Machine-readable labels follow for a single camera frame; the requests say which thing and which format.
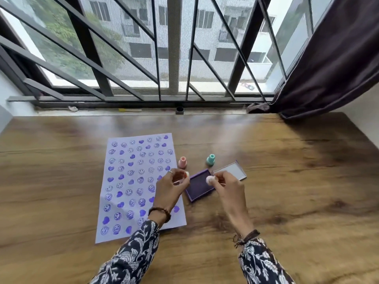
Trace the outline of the person's left hand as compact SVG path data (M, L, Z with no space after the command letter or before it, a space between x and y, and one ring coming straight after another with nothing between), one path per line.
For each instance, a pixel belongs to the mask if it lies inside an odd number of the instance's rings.
M172 168L156 184L153 207L171 213L172 209L185 190L177 188L177 181L184 178L185 170Z

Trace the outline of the person's right hand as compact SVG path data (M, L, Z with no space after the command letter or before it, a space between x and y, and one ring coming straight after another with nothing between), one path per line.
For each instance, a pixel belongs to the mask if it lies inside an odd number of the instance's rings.
M214 177L225 183L225 188L216 189L216 192L228 218L230 220L248 218L244 184L227 171L214 173Z

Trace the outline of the person's left forearm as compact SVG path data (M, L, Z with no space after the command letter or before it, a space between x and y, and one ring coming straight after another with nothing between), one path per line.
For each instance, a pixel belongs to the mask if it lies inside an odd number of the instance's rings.
M139 284L158 250L159 230L149 216L88 284Z

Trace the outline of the person's right forearm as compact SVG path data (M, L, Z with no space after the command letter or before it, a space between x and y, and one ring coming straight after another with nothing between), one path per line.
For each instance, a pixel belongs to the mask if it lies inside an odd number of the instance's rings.
M248 284L295 284L248 218L230 222L236 232L235 248L241 249L239 264Z

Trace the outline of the purple ink pad with lid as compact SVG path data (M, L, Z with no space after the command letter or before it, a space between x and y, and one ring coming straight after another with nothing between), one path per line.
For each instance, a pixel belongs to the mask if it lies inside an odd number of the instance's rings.
M189 201L192 203L213 191L214 187L209 185L206 179L209 176L214 176L214 173L222 171L228 171L239 181L247 178L246 173L237 160L217 170L205 169L193 176L190 176L190 185L185 190Z

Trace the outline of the white paper with purple stamps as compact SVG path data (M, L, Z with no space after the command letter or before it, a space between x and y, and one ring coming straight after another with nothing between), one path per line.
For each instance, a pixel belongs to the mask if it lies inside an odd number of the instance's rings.
M177 168L171 133L107 142L95 243L130 237L148 218L156 182Z

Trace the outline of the white apartment building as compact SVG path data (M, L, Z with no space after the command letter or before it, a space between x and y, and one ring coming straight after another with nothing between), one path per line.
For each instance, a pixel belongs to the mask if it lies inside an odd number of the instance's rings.
M140 22L144 23L152 33L154 32L152 0L121 1ZM216 1L236 41L241 45L255 0ZM80 2L88 18L95 17L95 21L100 22L106 33L115 33L114 37L118 38L119 46L151 74L157 75L154 41L115 0L80 0ZM175 25L181 26L180 41L174 44L174 48L180 53L179 82L187 80L194 2L195 0L182 0L179 10L181 21L174 22ZM168 84L169 81L169 41L172 38L169 37L168 6L168 0L154 0L161 84ZM238 56L237 49L211 0L199 0L198 6L194 42L222 80L228 82ZM252 51L247 61L256 80L263 82L272 63L266 56L268 41L263 41L262 36L257 40L263 44L255 46L259 50Z

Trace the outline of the dark purple curtain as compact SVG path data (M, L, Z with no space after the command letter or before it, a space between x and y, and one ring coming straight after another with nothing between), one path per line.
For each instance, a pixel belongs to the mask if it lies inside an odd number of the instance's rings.
M379 83L379 0L334 0L272 103L248 114L304 119L349 104Z

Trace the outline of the black metal window grille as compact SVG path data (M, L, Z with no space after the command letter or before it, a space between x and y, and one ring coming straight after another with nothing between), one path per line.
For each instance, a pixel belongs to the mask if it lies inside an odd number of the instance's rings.
M295 0L255 0L252 14L249 17L247 30L241 45L236 41L216 0L211 0L224 27L230 34L237 49L232 75L228 82L222 80L216 70L201 54L194 42L196 17L199 0L195 0L190 41L190 61L187 80L179 82L179 51L174 48L180 41L182 0L168 0L169 12L169 81L161 84L157 50L157 32L155 22L154 0L152 33L139 18L121 1L115 0L121 8L143 29L155 43L155 58L157 75L141 66L127 54L115 38L115 33L106 33L95 17L88 18L80 0L54 0L69 14L75 32L83 47L84 54L61 41L50 31L39 25L23 10L0 0L0 49L10 61L10 71L17 76L23 87L21 97L10 97L8 102L26 102L35 106L53 107L63 105L86 105L88 107L173 107L173 106L210 106L210 105L242 105L249 102L272 100L273 91L278 82L286 76L280 48L279 31L290 12L290 5ZM22 26L26 23L42 36L63 48L80 61L91 67L95 79L76 79L58 67L47 62ZM93 34L107 43L119 53L124 64L112 74L103 66L93 40ZM255 48L268 41L267 57L272 65L263 82L256 80L247 58Z

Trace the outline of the green tree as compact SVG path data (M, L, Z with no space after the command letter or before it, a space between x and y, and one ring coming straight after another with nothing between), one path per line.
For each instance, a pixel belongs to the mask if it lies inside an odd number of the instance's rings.
M24 13L33 18L36 23L50 31L61 41L84 54L83 47L74 30L69 14L54 0L5 1L16 6L18 9L23 10ZM59 47L54 42L42 36L26 23L21 22L21 24L47 62L76 79L95 79L91 67ZM116 74L116 71L124 64L123 57L97 35L93 34L92 36L102 66L110 73Z

